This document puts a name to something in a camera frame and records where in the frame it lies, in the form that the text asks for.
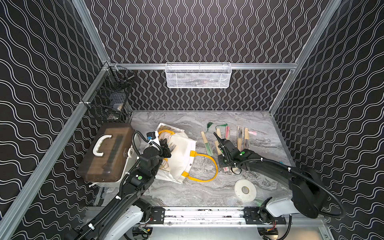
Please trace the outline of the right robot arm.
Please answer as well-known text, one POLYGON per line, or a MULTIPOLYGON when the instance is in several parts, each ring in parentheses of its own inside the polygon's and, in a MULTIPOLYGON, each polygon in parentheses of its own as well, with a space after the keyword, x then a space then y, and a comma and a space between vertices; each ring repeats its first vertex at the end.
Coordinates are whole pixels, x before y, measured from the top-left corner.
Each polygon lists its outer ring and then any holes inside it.
POLYGON ((290 195, 269 197, 261 204, 256 214, 261 222, 268 224, 281 216, 293 214, 302 214, 310 219, 319 215, 337 219, 345 217, 346 210, 341 201, 325 187, 315 170, 288 166, 249 149, 240 151, 230 140, 220 137, 217 140, 220 167, 256 172, 291 191, 290 195))

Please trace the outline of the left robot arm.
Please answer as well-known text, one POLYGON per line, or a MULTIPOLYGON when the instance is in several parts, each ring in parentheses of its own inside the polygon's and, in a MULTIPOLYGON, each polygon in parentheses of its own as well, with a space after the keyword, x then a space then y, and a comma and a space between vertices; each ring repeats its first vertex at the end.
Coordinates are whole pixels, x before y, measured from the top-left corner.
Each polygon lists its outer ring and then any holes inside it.
POLYGON ((123 177, 117 195, 87 224, 79 230, 72 229, 66 240, 119 240, 135 225, 151 221, 151 205, 141 196, 152 185, 163 160, 171 157, 167 140, 160 140, 160 134, 149 132, 145 136, 135 131, 148 147, 138 155, 133 167, 123 177))

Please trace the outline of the white tote bag yellow handles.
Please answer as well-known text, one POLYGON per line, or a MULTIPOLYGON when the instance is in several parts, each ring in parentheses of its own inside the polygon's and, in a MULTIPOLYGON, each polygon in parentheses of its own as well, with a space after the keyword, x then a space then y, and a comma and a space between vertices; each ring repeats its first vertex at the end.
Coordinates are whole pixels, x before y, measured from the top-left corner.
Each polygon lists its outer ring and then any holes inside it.
POLYGON ((160 123, 157 132, 160 140, 167 141, 171 151, 171 156, 164 158, 156 175, 157 179, 182 184, 185 179, 199 183, 208 183, 217 178, 219 168, 214 158, 198 153, 196 151, 196 141, 189 138, 184 130, 160 123), (212 178, 201 180, 190 175, 196 157, 204 157, 214 163, 215 175, 212 178))

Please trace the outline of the grey paper folding fan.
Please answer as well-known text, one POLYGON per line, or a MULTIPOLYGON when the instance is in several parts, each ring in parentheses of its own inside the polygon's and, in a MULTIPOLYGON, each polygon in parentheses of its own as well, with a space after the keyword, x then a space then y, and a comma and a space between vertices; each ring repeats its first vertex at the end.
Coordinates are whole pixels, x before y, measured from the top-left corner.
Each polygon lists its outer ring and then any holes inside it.
POLYGON ((237 126, 237 148, 239 151, 243 149, 243 127, 237 126))

